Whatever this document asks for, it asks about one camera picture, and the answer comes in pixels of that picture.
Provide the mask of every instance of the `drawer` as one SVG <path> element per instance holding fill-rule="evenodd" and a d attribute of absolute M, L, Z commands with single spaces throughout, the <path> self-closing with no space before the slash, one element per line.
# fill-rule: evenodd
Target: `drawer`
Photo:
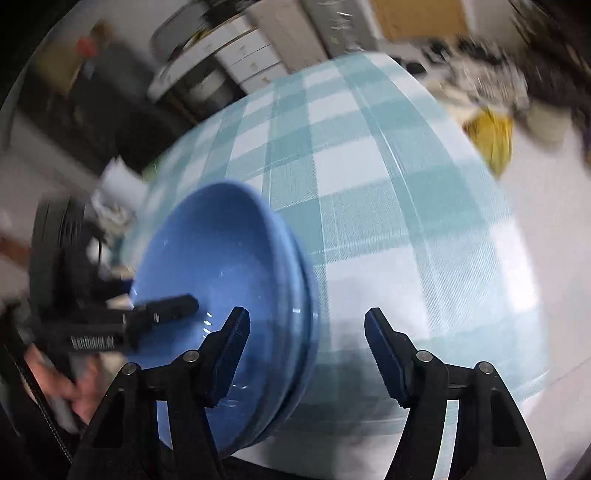
<path fill-rule="evenodd" d="M 228 68 L 269 44 L 266 36 L 260 30 L 255 30 L 222 48 L 216 53 L 216 58 Z"/>
<path fill-rule="evenodd" d="M 254 28 L 248 21 L 246 15 L 240 15 L 239 17 L 236 17 L 231 22 L 224 24 L 224 27 L 228 29 L 232 35 L 232 38 L 242 35 L 244 32 L 248 32 Z"/>
<path fill-rule="evenodd" d="M 240 84 L 246 93 L 253 93 L 269 85 L 273 80 L 289 75 L 282 63 L 277 63 L 253 75 Z"/>
<path fill-rule="evenodd" d="M 240 83 L 280 61 L 275 49 L 268 45 L 228 67 L 228 73 Z"/>

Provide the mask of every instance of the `light blue checkered fabric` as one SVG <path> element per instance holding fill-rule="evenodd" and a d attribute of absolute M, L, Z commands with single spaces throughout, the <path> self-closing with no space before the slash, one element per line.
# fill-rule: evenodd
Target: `light blue checkered fabric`
<path fill-rule="evenodd" d="M 541 390 L 544 326 L 511 209 L 460 127 L 386 55 L 280 79 L 186 134 L 150 185 L 123 261 L 137 265 L 175 205 L 224 179 L 280 212 L 320 287 L 317 368 L 285 429 L 402 431 L 405 412 L 363 335 L 371 307 L 444 362 L 493 363 L 518 402 Z"/>

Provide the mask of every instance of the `black cable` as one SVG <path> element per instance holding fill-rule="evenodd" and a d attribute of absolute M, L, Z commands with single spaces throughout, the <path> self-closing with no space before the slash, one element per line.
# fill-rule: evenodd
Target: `black cable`
<path fill-rule="evenodd" d="M 23 380 L 25 381 L 25 383 L 29 387 L 29 390 L 33 394 L 33 398 L 35 399 L 35 402 L 37 402 L 37 405 L 39 406 L 39 410 L 41 410 L 41 414 L 43 415 L 43 418 L 45 419 L 45 422 L 47 423 L 47 426 L 51 430 L 51 433 L 53 434 L 61 451 L 63 452 L 63 454 L 67 458 L 68 462 L 72 463 L 74 461 L 74 456 L 68 450 L 66 443 L 61 438 L 60 433 L 57 430 L 58 427 L 56 425 L 56 422 L 50 413 L 51 408 L 49 406 L 49 403 L 47 403 L 45 395 L 41 391 L 41 387 L 39 387 L 39 383 L 37 383 L 37 380 L 35 379 L 33 372 L 31 372 L 31 369 L 27 365 L 27 362 L 25 362 L 24 358 L 22 358 L 19 355 L 16 355 L 6 343 L 4 344 L 4 348 L 5 348 L 8 356 L 12 360 L 12 363 L 14 363 L 18 372 L 21 374 Z"/>

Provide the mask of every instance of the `yellow object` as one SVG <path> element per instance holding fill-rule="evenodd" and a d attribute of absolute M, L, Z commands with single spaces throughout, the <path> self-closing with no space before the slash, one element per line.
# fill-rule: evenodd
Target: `yellow object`
<path fill-rule="evenodd" d="M 486 109 L 464 125 L 492 174 L 499 178 L 511 161 L 513 117 Z"/>

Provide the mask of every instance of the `red object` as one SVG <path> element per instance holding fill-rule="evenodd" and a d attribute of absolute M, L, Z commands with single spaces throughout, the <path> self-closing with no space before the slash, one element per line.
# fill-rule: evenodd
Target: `red object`
<path fill-rule="evenodd" d="M 76 50 L 83 59 L 91 59 L 99 51 L 96 42 L 90 37 L 80 37 Z"/>

